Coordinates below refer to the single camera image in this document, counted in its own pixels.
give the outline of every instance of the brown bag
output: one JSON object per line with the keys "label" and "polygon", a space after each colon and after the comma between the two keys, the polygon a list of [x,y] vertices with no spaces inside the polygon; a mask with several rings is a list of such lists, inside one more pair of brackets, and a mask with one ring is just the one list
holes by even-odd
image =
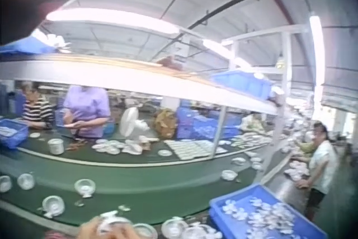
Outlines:
{"label": "brown bag", "polygon": [[170,109],[159,110],[154,122],[154,128],[158,132],[159,137],[171,139],[177,128],[177,118],[175,116],[175,112]]}

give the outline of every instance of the factory floor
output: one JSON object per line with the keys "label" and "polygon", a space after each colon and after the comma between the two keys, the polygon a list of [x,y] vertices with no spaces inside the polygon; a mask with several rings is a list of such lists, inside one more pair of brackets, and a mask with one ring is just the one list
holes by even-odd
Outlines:
{"label": "factory floor", "polygon": [[314,219],[329,239],[349,238],[347,233],[358,224],[358,179],[352,176],[353,169],[345,158]]}

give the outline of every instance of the white shelf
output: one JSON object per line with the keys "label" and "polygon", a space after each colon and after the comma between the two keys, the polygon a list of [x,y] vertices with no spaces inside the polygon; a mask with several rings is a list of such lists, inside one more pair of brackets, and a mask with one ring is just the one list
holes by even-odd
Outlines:
{"label": "white shelf", "polygon": [[0,79],[110,88],[277,114],[276,106],[269,101],[145,62],[53,54],[2,58],[0,66]]}

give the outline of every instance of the ceiling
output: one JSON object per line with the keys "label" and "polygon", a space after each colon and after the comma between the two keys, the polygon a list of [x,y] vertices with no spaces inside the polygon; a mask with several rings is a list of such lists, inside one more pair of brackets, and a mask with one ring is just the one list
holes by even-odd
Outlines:
{"label": "ceiling", "polygon": [[[358,47],[354,46],[358,30],[346,26],[358,25],[358,3],[356,0],[309,2],[324,27],[327,66],[324,102],[353,110],[358,101]],[[73,7],[107,8],[162,18],[215,41],[255,30],[306,24],[309,17],[303,0],[76,0],[67,6]],[[186,51],[176,36],[114,25],[45,21],[41,28],[63,36],[71,43],[74,53],[155,62],[181,46],[182,57],[178,59],[189,72],[208,75],[228,68],[227,60],[205,50],[195,38],[188,39],[189,35],[181,39],[182,43],[190,44]],[[300,34],[294,36],[292,42],[293,96],[305,97],[314,85],[312,38],[309,33]],[[269,67],[276,64],[281,51],[281,37],[275,35],[241,43],[239,56],[254,66]],[[280,83],[278,76],[269,78]]]}

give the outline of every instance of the worker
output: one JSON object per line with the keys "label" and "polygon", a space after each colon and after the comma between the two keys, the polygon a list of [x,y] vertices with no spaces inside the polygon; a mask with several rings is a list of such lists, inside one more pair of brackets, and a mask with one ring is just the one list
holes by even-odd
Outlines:
{"label": "worker", "polygon": [[338,155],[328,138],[327,127],[318,124],[314,128],[314,145],[317,150],[312,158],[293,157],[293,160],[308,163],[310,177],[297,181],[298,188],[310,189],[305,216],[312,221],[319,205],[331,187],[338,168]]}
{"label": "worker", "polygon": [[103,126],[111,116],[109,98],[105,89],[70,86],[64,107],[64,125],[82,138],[101,138]]}
{"label": "worker", "polygon": [[242,119],[240,129],[244,132],[259,132],[264,133],[262,127],[260,113],[251,112],[248,116]]}
{"label": "worker", "polygon": [[[316,128],[322,124],[320,121],[316,121],[313,124],[313,128]],[[299,143],[297,140],[295,140],[296,145],[300,148],[300,150],[304,153],[305,157],[311,158],[317,147],[315,146],[315,143],[313,142],[314,137],[306,138],[305,143]]]}
{"label": "worker", "polygon": [[22,121],[30,128],[51,129],[54,114],[51,104],[39,93],[38,83],[23,85],[26,102],[23,106]]}

